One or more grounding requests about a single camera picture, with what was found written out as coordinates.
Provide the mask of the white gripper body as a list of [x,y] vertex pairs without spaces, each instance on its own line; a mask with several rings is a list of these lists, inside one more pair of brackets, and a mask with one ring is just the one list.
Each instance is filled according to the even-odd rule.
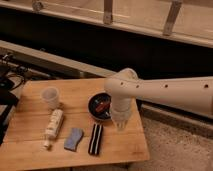
[[131,98],[111,99],[110,116],[118,131],[123,131],[131,116]]

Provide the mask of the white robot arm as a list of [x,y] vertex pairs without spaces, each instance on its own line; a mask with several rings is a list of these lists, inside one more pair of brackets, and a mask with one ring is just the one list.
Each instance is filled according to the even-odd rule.
[[106,78],[104,89],[111,96],[109,111],[118,131],[126,127],[133,98],[201,116],[213,115],[213,76],[143,80],[133,69],[125,68]]

